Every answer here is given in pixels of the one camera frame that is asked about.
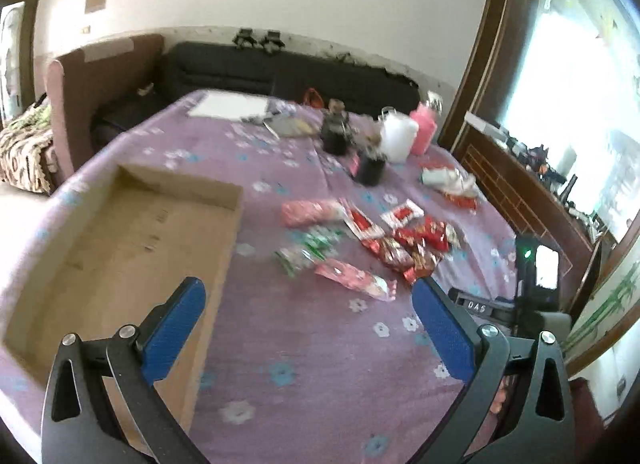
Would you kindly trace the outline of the right hand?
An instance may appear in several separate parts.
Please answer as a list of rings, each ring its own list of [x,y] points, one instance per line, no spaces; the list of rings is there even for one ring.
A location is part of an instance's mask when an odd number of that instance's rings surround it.
[[[500,380],[498,390],[489,408],[489,412],[492,415],[498,416],[502,411],[504,405],[506,404],[506,399],[508,398],[508,395],[509,395],[511,382],[512,382],[512,377],[510,376],[505,376],[503,377],[502,380]]]

